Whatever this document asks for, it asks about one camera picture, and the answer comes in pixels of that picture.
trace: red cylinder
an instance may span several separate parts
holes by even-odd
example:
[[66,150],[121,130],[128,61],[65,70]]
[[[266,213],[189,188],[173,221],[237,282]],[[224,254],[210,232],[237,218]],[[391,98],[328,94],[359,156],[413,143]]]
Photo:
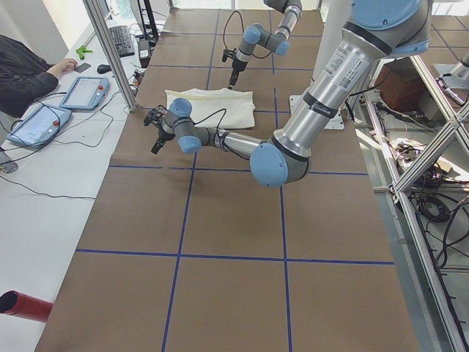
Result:
[[16,291],[8,291],[0,297],[0,313],[32,319],[45,323],[53,304]]

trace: white table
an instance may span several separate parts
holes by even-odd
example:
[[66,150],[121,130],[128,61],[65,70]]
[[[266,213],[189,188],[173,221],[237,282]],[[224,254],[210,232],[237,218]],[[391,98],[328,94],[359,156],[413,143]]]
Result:
[[[81,63],[75,49],[85,42],[90,33],[92,27],[82,34],[67,57]],[[87,47],[93,50],[93,54],[86,54],[84,62],[92,67],[80,75],[101,76],[96,73],[96,67],[106,63],[106,58],[97,38],[93,38]],[[138,55],[122,58],[122,64],[126,76],[130,77],[136,69],[134,65],[139,66]],[[76,72],[64,75],[55,92],[66,91],[76,76]],[[119,89],[112,72],[102,76],[109,78],[111,86],[98,109]],[[62,97],[59,95],[44,103],[58,105]],[[37,105],[32,106],[26,114],[35,108]],[[96,148],[52,142],[38,153],[19,161],[17,172],[1,175],[43,193],[96,197],[128,114],[119,93],[104,108],[104,112],[112,115],[114,121]],[[63,129],[83,122],[91,114],[74,112]],[[56,139],[61,142],[97,144],[110,120],[110,117],[98,112]],[[15,145],[6,141],[2,147],[8,150]],[[16,159],[30,152],[19,149],[7,154]],[[17,290],[54,301],[92,206],[92,200],[37,196],[0,179],[0,295],[8,290]],[[33,320],[0,315],[0,350],[33,351],[44,326],[44,323]]]

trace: black jacket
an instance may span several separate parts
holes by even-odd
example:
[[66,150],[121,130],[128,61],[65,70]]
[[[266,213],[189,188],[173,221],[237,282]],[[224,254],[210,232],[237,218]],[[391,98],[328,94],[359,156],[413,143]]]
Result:
[[29,104],[57,87],[51,67],[23,43],[0,34],[0,110],[21,117]]

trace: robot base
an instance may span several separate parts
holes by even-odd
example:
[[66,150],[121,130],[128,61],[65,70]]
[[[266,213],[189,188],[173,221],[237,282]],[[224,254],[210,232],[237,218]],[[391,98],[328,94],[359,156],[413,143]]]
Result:
[[[298,101],[302,99],[302,95],[290,95],[290,112],[293,113],[293,111],[296,109],[296,105],[298,104]],[[337,113],[337,115],[333,118],[330,119],[328,124],[324,127],[325,130],[343,130],[345,128],[344,122],[342,121],[342,116],[340,115],[340,111]]]

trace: white towel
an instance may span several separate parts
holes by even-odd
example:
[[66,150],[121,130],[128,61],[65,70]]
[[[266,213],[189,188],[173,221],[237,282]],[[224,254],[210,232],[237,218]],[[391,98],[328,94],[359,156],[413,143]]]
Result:
[[[235,92],[223,88],[220,90],[200,90],[197,88],[185,92],[166,90],[167,106],[174,99],[185,98],[192,104],[192,120],[197,123],[215,111],[225,108],[226,115],[222,119],[220,128],[250,128],[254,127],[252,92]],[[199,127],[216,127],[223,112],[219,112],[198,124]]]

